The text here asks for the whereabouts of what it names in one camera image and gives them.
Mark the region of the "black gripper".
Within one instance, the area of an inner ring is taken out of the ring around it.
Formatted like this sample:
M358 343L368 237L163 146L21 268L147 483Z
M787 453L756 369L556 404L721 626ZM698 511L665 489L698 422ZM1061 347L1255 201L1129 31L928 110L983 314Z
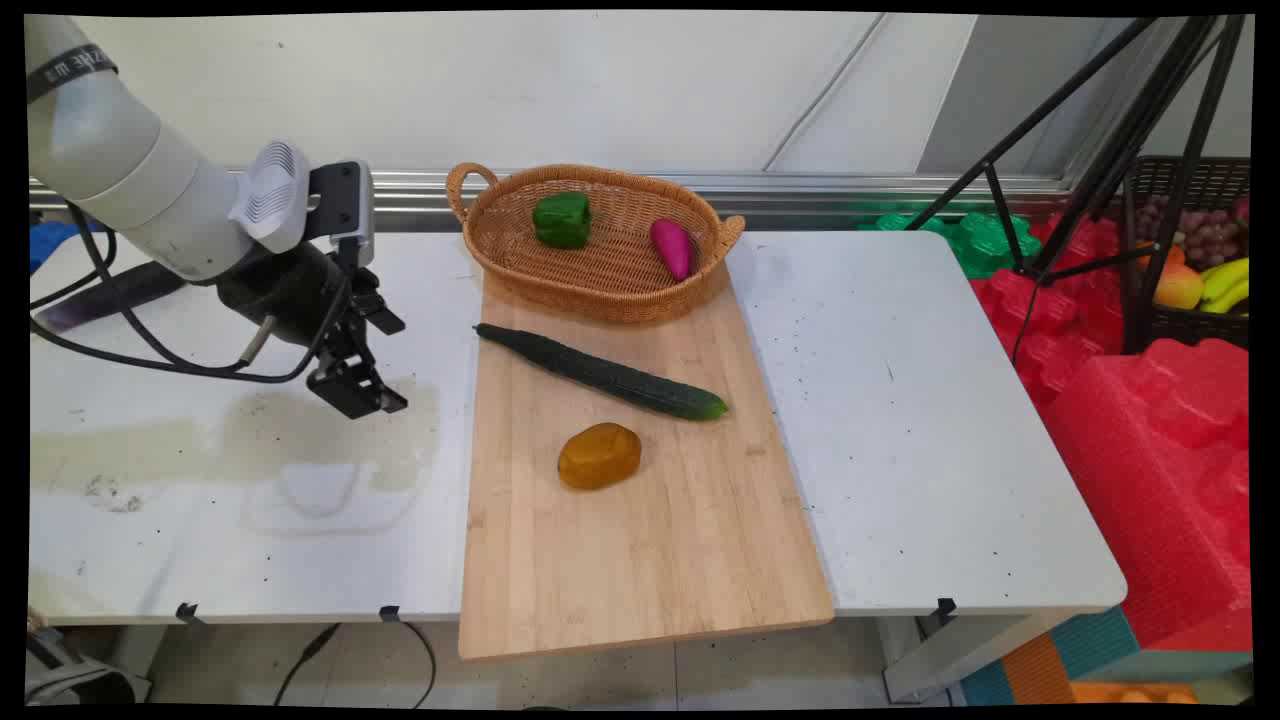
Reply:
M348 281L333 254L302 242L223 277L216 292L223 305L255 324L273 316L273 334L287 343L308 347L321 333L317 366L306 386L348 419L404 410L408 400L383 382L366 336L370 325L390 336L406 324L380 295L374 272L357 268L349 287ZM338 329L348 306L348 329Z

